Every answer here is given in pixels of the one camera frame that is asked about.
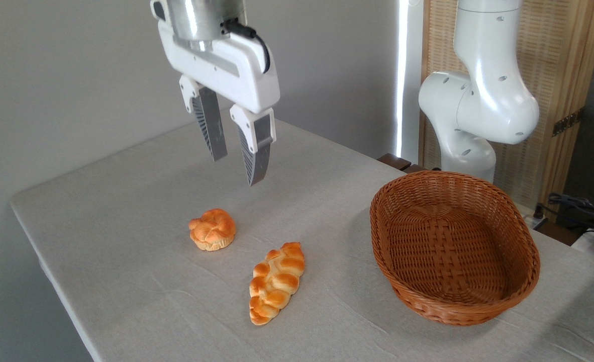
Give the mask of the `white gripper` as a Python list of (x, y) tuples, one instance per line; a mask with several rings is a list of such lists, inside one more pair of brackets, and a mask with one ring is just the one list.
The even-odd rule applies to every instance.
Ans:
[(274, 110), (279, 84), (271, 51), (247, 25), (243, 1), (152, 1), (166, 59), (182, 74), (178, 85), (212, 159), (227, 155), (217, 94), (236, 103), (247, 181), (264, 179), (276, 141)]

